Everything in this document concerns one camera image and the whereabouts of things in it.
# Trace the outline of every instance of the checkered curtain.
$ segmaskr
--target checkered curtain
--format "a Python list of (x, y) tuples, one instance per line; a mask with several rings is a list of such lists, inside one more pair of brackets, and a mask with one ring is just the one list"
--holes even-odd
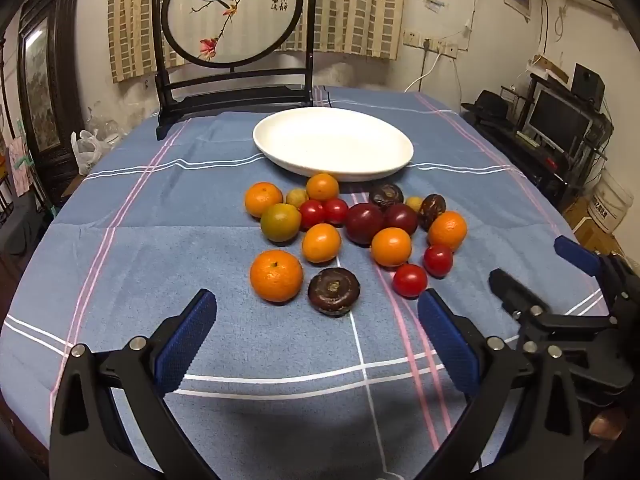
[[(107, 23), (113, 82), (156, 71), (151, 28), (151, 0), (108, 0)], [(184, 64), (164, 43), (167, 66)]]
[[(314, 49), (396, 59), (404, 0), (316, 0)], [(114, 82), (155, 72), (151, 0), (108, 0)], [(164, 40), (167, 66), (184, 64)], [(306, 50), (306, 0), (296, 30), (281, 50)]]
[[(314, 49), (396, 59), (404, 0), (316, 0)], [(306, 50), (306, 0), (301, 23), (282, 50)]]

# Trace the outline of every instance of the electrical outlet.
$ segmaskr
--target electrical outlet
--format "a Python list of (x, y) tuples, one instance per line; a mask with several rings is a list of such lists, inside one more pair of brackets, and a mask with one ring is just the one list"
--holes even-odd
[(440, 40), (428, 40), (429, 52), (435, 52), (436, 54), (444, 53), (444, 43)]
[(402, 35), (402, 42), (407, 46), (420, 48), (420, 34), (413, 30), (405, 30)]
[(453, 41), (450, 43), (447, 43), (444, 46), (443, 54), (444, 56), (452, 57), (453, 59), (456, 59), (458, 57), (458, 44)]

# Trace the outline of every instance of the cherry tomato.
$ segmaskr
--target cherry tomato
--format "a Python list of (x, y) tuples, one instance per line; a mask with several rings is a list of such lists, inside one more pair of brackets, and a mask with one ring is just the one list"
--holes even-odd
[(394, 291), (406, 298), (415, 298), (427, 288), (427, 274), (414, 264), (398, 267), (392, 282)]
[(326, 212), (326, 221), (333, 225), (342, 225), (347, 217), (349, 206), (344, 200), (339, 198), (330, 198), (324, 201), (324, 211)]
[(310, 229), (316, 224), (326, 221), (326, 211), (319, 200), (307, 200), (298, 209), (302, 215), (300, 227), (302, 229)]
[(436, 278), (444, 278), (453, 267), (453, 253), (446, 245), (432, 245), (424, 251), (424, 268)]

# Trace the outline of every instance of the round frame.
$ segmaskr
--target round frame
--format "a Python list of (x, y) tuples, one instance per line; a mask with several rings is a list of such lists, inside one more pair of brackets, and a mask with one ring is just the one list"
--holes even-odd
[(163, 0), (162, 9), (161, 9), (161, 30), (167, 40), (167, 43), (169, 43), (172, 49), (174, 49), (184, 59), (194, 64), (197, 64), (200, 66), (207, 66), (209, 68), (235, 68), (237, 66), (247, 65), (254, 61), (258, 61), (259, 59), (262, 59), (263, 57), (268, 56), (271, 52), (273, 52), (281, 44), (283, 44), (287, 40), (287, 38), (291, 35), (291, 33), (294, 31), (294, 29), (296, 28), (296, 25), (300, 20), (300, 16), (302, 15), (302, 7), (303, 7), (303, 0), (296, 0), (296, 8), (293, 11), (293, 17), (291, 19), (291, 23), (289, 23), (289, 27), (287, 27), (287, 30), (284, 31), (282, 36), (280, 36), (271, 46), (268, 46), (262, 52), (259, 52), (255, 56), (248, 57), (247, 59), (242, 59), (240, 61), (234, 61), (231, 63), (215, 63), (211, 61), (205, 61), (203, 59), (200, 59), (199, 57), (194, 56), (193, 54), (189, 54), (177, 43), (177, 41), (175, 41), (175, 38), (171, 34), (171, 29), (169, 27), (169, 2), (170, 1), (171, 0)]

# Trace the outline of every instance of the white plate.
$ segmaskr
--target white plate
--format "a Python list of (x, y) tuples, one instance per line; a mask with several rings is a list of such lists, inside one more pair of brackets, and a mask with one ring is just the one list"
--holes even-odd
[(400, 130), (375, 117), (340, 108), (296, 108), (261, 120), (254, 142), (269, 160), (293, 173), (332, 174), (364, 182), (404, 168), (414, 146)]

